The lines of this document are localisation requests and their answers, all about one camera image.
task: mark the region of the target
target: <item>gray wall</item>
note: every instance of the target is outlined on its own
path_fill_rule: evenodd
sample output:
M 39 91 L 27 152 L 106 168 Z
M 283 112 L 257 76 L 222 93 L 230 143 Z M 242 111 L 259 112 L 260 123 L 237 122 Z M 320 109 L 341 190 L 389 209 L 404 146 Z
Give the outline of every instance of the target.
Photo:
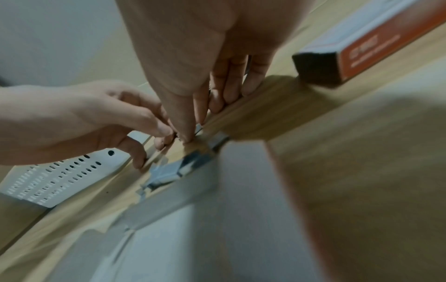
M 69 84 L 121 25 L 113 0 L 2 0 L 0 78 Z

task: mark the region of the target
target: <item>orange box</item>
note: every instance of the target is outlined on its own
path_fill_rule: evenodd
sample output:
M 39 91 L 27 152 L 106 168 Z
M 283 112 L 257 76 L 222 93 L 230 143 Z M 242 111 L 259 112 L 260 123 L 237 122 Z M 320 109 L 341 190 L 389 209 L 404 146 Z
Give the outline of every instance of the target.
M 293 55 L 302 80 L 340 84 L 446 21 L 446 0 L 372 0 Z

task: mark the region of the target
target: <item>hand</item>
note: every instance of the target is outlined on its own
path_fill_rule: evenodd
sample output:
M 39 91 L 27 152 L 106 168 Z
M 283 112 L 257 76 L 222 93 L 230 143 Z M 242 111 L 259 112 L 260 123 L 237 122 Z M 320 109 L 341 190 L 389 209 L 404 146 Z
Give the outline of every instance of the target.
M 117 0 L 147 80 L 183 141 L 193 138 L 208 108 L 217 113 L 260 85 L 276 50 L 312 3 Z
M 157 97 L 119 81 L 69 87 L 0 88 L 0 164 L 42 164 L 117 148 L 144 164 L 144 147 L 127 136 L 138 130 L 173 140 Z

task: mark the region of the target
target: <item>wooden table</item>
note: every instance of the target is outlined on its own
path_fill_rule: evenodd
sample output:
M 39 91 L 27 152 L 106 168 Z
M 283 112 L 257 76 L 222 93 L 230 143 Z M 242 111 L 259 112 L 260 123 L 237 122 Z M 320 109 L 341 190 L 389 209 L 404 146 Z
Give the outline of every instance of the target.
M 328 0 L 314 10 L 297 32 L 298 36 L 278 52 L 260 89 L 212 117 L 204 130 L 208 133 L 223 130 L 236 140 L 269 141 L 301 193 L 329 246 L 335 267 L 345 280 L 420 281 L 422 277 L 434 277 L 432 272 L 438 268 L 426 267 L 416 257 L 406 258 L 402 264 L 398 258 L 404 252 L 392 248 L 396 240 L 404 237 L 409 223 L 393 225 L 385 218 L 394 215 L 395 210 L 385 210 L 387 214 L 383 215 L 379 214 L 379 205 L 370 207 L 386 196 L 395 199 L 395 194 L 375 197 L 374 190 L 362 191 L 361 201 L 366 209 L 354 204 L 355 198 L 340 200 L 335 191 L 318 189 L 315 182 L 302 181 L 305 175 L 298 173 L 302 170 L 293 142 L 299 138 L 295 132 L 300 125 L 446 55 L 446 26 L 441 26 L 336 89 L 310 87 L 296 79 L 291 55 L 364 2 Z M 176 141 L 164 153 L 169 161 L 175 161 L 194 146 L 197 145 L 184 148 Z M 146 178 L 144 173 L 127 166 L 56 207 L 0 257 L 0 281 L 43 280 L 85 226 L 113 217 L 136 203 L 135 191 Z M 395 205 L 400 209 L 409 207 L 408 203 L 397 200 Z M 358 216 L 364 214 L 370 220 L 367 228 L 361 222 L 364 217 Z

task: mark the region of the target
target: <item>white perforated panel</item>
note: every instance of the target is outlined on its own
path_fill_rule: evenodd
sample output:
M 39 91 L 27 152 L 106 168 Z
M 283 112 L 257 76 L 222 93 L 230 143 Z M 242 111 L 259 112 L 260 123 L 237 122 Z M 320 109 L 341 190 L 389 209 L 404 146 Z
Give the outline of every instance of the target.
M 137 131 L 129 136 L 141 143 L 150 137 Z M 105 149 L 51 164 L 16 166 L 0 183 L 0 192 L 51 208 L 112 174 L 129 157 L 120 150 Z

